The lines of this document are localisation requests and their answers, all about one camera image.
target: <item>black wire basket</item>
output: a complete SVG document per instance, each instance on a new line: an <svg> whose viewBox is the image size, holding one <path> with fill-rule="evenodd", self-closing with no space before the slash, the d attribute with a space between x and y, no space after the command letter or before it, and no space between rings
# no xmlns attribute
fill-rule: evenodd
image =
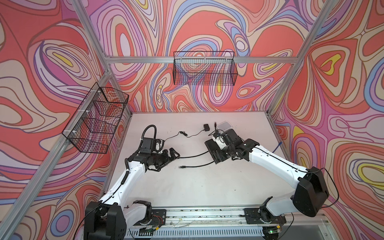
<svg viewBox="0 0 384 240"><path fill-rule="evenodd" d="M79 121L69 135L63 132L64 136L80 152L107 153L128 98L120 90L99 87Z"/></svg>
<svg viewBox="0 0 384 240"><path fill-rule="evenodd" d="M173 55L175 85L235 85L233 51L175 51Z"/></svg>

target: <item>wire mesh basket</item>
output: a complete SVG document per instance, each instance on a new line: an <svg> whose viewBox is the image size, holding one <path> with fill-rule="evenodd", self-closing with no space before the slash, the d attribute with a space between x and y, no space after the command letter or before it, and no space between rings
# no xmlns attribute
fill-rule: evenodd
<svg viewBox="0 0 384 240"><path fill-rule="evenodd" d="M107 153L128 98L120 90L99 87L66 137L80 152Z"/></svg>
<svg viewBox="0 0 384 240"><path fill-rule="evenodd" d="M233 51L175 51L175 85L234 86L237 67Z"/></svg>

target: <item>patterned wall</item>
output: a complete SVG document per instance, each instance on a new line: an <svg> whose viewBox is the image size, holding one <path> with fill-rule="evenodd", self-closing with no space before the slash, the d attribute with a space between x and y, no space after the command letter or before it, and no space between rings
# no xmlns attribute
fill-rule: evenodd
<svg viewBox="0 0 384 240"><path fill-rule="evenodd" d="M323 5L291 1L83 1L110 56L234 50L295 56ZM264 111L288 65L238 64L234 87L174 86L172 64L114 64L132 111Z"/></svg>
<svg viewBox="0 0 384 240"><path fill-rule="evenodd" d="M103 74L71 5L40 2L0 1L0 220ZM98 156L69 148L15 237L62 234L66 217L58 214L71 211L69 222L78 221L77 213L100 192L113 152ZM60 224L45 232L55 219Z"/></svg>
<svg viewBox="0 0 384 240"><path fill-rule="evenodd" d="M340 239L384 239L383 39L383 1L339 1L273 115L294 162L335 180Z"/></svg>

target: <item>white tabletop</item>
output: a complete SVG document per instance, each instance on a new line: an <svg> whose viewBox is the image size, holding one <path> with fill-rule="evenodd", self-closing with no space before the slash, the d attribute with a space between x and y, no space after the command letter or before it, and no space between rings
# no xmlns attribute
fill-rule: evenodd
<svg viewBox="0 0 384 240"><path fill-rule="evenodd" d="M209 132L203 131L191 138L179 134L166 141L165 149L173 147L185 157L207 151L204 142L211 138L208 134L213 131L215 121L217 124L228 121L241 138L251 138L271 151L278 145L264 112L133 114L110 186L125 170L124 159L138 148L146 126L156 125L157 138L166 139L179 131L194 135L203 129L203 124L209 124ZM146 137L153 137L153 128L147 131ZM284 157L280 148L275 153ZM293 191L280 177L244 159L228 159L199 168L178 168L211 161L212 157L206 153L200 157L177 159L160 172L147 171L136 183L129 202L146 200L156 207L248 205L262 204L267 197Z"/></svg>

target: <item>work surface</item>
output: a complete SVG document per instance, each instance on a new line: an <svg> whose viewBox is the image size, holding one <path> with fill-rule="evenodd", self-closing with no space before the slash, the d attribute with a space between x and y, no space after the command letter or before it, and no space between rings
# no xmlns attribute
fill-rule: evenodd
<svg viewBox="0 0 384 240"><path fill-rule="evenodd" d="M165 149L173 147L182 157L207 151L204 144L217 124L228 121L244 140L251 138L273 151L278 141L264 112L250 113L142 113L133 114L127 135L113 173L110 187L125 170L124 159L140 143L143 130L150 124L157 127L157 138L166 139L185 131L195 135L209 124L209 132L187 138L182 134L168 139ZM153 137L150 128L146 137ZM275 152L284 157L280 148ZM155 207L214 206L262 204L267 197L293 191L283 179L264 167L246 160L228 159L217 165L179 169L179 166L197 166L213 161L209 153L190 159L177 159L160 172L147 171L136 183L129 202L146 200Z"/></svg>

